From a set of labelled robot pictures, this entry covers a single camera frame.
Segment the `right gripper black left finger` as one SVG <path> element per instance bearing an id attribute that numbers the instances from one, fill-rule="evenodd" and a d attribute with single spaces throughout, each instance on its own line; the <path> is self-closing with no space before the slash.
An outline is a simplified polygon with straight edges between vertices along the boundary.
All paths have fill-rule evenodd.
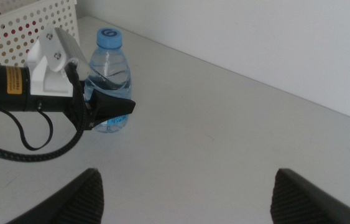
<path id="1" fill-rule="evenodd" d="M 89 168 L 10 223 L 100 224 L 103 212 L 103 180 L 98 169 Z"/>

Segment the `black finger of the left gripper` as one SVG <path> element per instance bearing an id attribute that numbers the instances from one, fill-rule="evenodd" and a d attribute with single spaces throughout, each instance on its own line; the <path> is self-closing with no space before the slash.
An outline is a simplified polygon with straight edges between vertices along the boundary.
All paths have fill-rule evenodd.
<path id="1" fill-rule="evenodd" d="M 136 102 L 93 90 L 88 104 L 91 109 L 90 115 L 88 116 L 88 124 L 98 125 L 103 121 L 131 114 L 134 111 Z"/>

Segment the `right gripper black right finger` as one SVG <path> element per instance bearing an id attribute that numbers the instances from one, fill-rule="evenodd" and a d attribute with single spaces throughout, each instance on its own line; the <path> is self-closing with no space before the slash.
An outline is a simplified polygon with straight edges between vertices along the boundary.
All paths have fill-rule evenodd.
<path id="1" fill-rule="evenodd" d="M 350 223 L 350 207 L 291 169 L 279 169 L 270 206 L 274 223 Z"/>

